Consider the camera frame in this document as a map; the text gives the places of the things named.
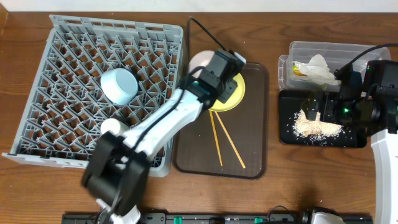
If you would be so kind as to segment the white paper waste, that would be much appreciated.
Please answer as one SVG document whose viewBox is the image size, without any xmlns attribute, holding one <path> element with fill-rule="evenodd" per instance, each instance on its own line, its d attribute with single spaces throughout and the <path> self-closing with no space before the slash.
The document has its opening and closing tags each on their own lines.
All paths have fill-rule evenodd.
<svg viewBox="0 0 398 224">
<path fill-rule="evenodd" d="M 325 58 L 320 54 L 313 56 L 309 63 L 293 61 L 292 71 L 296 76 L 307 77 L 310 82 L 318 85 L 339 85 L 339 81 L 330 72 Z"/>
</svg>

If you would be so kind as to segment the light blue bowl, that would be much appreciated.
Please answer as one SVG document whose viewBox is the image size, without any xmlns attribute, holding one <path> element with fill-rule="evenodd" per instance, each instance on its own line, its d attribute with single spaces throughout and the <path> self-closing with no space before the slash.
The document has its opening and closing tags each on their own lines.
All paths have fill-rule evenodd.
<svg viewBox="0 0 398 224">
<path fill-rule="evenodd" d="M 125 68 L 104 72 L 100 76 L 100 85 L 105 97 L 117 105 L 127 105 L 139 90 L 137 79 Z"/>
</svg>

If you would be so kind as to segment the white cup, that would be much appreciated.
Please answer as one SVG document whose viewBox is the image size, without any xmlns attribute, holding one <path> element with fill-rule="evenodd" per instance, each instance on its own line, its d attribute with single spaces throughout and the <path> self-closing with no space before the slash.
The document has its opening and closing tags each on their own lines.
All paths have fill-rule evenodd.
<svg viewBox="0 0 398 224">
<path fill-rule="evenodd" d="M 114 118 L 104 120 L 100 125 L 101 134 L 111 132 L 115 136 L 120 136 L 122 133 L 129 130 L 129 126 Z"/>
</svg>

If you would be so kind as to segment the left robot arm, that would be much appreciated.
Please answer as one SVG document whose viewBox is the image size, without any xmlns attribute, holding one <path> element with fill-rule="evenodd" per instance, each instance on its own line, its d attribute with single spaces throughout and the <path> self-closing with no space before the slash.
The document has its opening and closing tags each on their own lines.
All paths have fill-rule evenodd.
<svg viewBox="0 0 398 224">
<path fill-rule="evenodd" d="M 172 97 L 149 118 L 119 136 L 100 136 L 81 184 L 102 210 L 95 223 L 137 223 L 154 156 L 183 127 L 216 101 L 226 103 L 238 88 L 234 80 L 246 59 L 232 50 L 215 51 L 205 66 L 187 70 Z"/>
</svg>

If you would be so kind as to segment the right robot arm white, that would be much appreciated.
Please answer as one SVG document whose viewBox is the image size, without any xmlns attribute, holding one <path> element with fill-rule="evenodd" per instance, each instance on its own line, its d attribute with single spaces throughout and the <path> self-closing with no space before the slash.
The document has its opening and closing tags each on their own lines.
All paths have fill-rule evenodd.
<svg viewBox="0 0 398 224">
<path fill-rule="evenodd" d="M 397 62 L 372 60 L 365 76 L 347 64 L 335 72 L 338 92 L 312 92 L 301 104 L 309 120 L 363 129 L 376 168 L 374 223 L 397 223 Z"/>
</svg>

